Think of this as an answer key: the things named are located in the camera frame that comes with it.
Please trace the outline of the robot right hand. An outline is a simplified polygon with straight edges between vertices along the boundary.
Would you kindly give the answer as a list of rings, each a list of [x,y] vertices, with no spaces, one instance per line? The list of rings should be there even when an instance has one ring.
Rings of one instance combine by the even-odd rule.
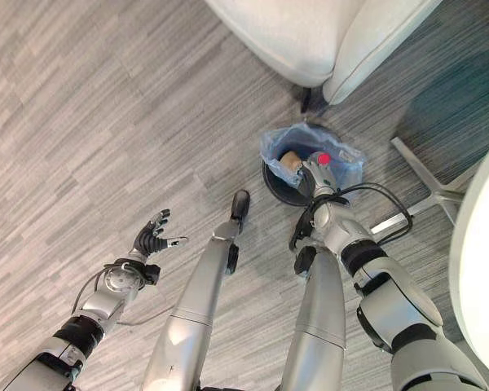
[[[337,184],[332,173],[313,160],[299,162],[297,175],[300,178],[297,191],[308,199],[333,195],[337,191]]]

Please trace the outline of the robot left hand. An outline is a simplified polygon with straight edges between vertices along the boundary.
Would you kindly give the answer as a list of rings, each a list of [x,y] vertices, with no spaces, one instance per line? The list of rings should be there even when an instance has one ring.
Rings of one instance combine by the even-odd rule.
[[[162,238],[163,226],[169,221],[170,210],[162,209],[155,214],[136,235],[133,250],[149,257],[167,248],[175,248],[184,245],[188,241],[186,236]]]

